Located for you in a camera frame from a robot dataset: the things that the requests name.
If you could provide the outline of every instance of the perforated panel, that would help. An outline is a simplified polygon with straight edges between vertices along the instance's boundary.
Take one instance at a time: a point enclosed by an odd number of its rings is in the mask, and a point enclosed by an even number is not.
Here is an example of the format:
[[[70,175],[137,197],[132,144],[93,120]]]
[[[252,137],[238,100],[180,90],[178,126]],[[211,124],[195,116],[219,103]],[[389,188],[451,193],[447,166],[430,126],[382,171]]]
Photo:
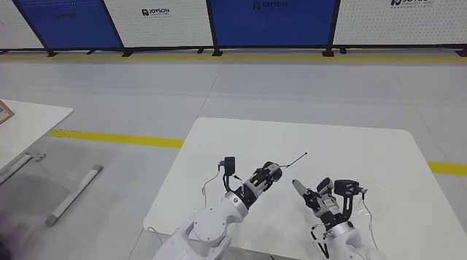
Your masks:
[[[104,0],[126,47],[212,46],[206,0]]]
[[[220,46],[326,45],[335,0],[211,0]]]
[[[341,0],[335,45],[467,43],[467,0]]]
[[[12,0],[0,0],[0,48],[43,48]]]
[[[18,0],[51,48],[119,47],[100,0]]]

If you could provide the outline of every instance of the yellow tape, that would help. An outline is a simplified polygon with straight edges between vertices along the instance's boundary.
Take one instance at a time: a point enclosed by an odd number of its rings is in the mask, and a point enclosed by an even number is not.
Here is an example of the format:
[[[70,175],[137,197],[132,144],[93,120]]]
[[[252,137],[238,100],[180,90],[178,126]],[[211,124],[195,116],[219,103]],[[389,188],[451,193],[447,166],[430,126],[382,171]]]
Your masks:
[[[376,57],[376,56],[0,56],[0,61],[346,61],[346,62],[467,62],[467,58],[453,57]]]
[[[184,142],[184,140],[182,139],[160,138],[160,137],[140,137],[140,136],[134,136],[134,135],[108,134],[108,133],[100,133],[100,132],[85,132],[85,131],[74,131],[74,130],[64,130],[64,129],[52,130],[48,136],[94,140],[94,141],[101,141],[101,142],[128,143],[131,145],[150,145],[150,146],[158,146],[161,148],[182,148],[183,142]]]
[[[428,165],[433,173],[467,176],[467,164],[451,164],[438,161],[429,161]]]
[[[86,132],[65,129],[52,130],[49,133],[49,136],[93,140],[101,142],[127,143],[131,145],[149,145],[158,146],[161,148],[182,148],[184,142],[183,139],[140,137],[135,135],[109,134],[101,132]],[[430,166],[431,171],[433,173],[467,176],[467,164],[452,164],[437,161],[429,161],[428,166]]]

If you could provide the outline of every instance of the gray floor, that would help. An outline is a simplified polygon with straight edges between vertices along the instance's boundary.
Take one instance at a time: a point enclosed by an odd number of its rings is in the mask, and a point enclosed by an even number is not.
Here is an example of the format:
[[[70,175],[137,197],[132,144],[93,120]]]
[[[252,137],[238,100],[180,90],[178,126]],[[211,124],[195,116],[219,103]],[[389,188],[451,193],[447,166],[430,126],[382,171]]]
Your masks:
[[[466,80],[465,64],[436,62],[0,62],[0,98],[73,107],[62,129],[184,139],[198,116],[406,129],[428,161],[461,164]],[[28,163],[4,183],[0,235],[15,259],[151,259],[165,238],[142,222],[178,150],[52,137],[39,146],[68,178],[104,171],[51,229],[44,220],[66,192],[43,168]],[[467,230],[467,177],[435,177]]]

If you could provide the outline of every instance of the white desk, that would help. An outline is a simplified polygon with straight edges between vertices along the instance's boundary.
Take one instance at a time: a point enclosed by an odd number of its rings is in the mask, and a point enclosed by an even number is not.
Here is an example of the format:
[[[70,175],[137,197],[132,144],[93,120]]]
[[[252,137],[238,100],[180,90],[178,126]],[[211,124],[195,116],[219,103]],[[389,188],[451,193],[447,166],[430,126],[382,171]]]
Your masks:
[[[330,177],[356,180],[368,188],[374,236],[388,260],[466,258],[467,237],[413,137],[403,130],[199,118],[144,228],[171,234],[200,210],[201,187],[215,176],[216,163],[225,156],[236,157],[236,174],[246,180],[266,161],[289,164],[305,151],[308,156],[284,170],[280,181],[251,207],[244,223],[232,225],[232,246],[293,259],[320,259],[319,248],[309,244],[309,230],[318,219],[297,194],[292,179],[315,189]],[[207,186],[208,206],[218,204],[225,193],[221,177]],[[371,243],[369,216],[359,215],[359,209],[354,207],[351,221]]]
[[[33,144],[73,113],[71,108],[2,101],[15,115],[0,124],[0,183],[3,183],[31,158],[37,162],[44,159],[45,154],[37,153]],[[80,182],[77,190],[69,190],[70,195],[46,220],[48,226],[52,226],[60,218],[101,169],[101,166],[96,165]]]

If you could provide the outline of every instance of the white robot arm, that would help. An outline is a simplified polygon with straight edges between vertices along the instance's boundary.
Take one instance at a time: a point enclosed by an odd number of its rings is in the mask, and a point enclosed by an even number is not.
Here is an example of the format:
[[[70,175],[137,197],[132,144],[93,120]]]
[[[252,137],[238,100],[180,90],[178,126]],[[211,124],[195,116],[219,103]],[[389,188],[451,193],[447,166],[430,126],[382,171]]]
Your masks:
[[[317,192],[305,188],[300,181],[293,180],[292,184],[297,192],[304,198],[307,207],[313,210],[319,218],[326,232],[323,235],[324,245],[319,243],[321,251],[327,259],[333,260],[385,260],[385,256],[378,249],[362,241],[360,232],[349,221],[352,214],[352,201],[354,195],[362,193],[365,199],[366,189],[361,188],[359,182],[352,180],[336,180],[335,184],[329,178],[324,179],[317,187]],[[344,197],[344,209],[341,213],[334,193]]]
[[[227,157],[218,166],[225,169],[223,182],[227,191],[220,206],[198,211],[163,244],[153,260],[218,260],[232,240],[231,235],[227,234],[228,225],[241,223],[258,197],[282,176],[280,166],[268,161],[233,191],[229,186],[229,177],[237,177],[234,175],[235,158]],[[201,243],[201,250],[193,249],[190,235]]]

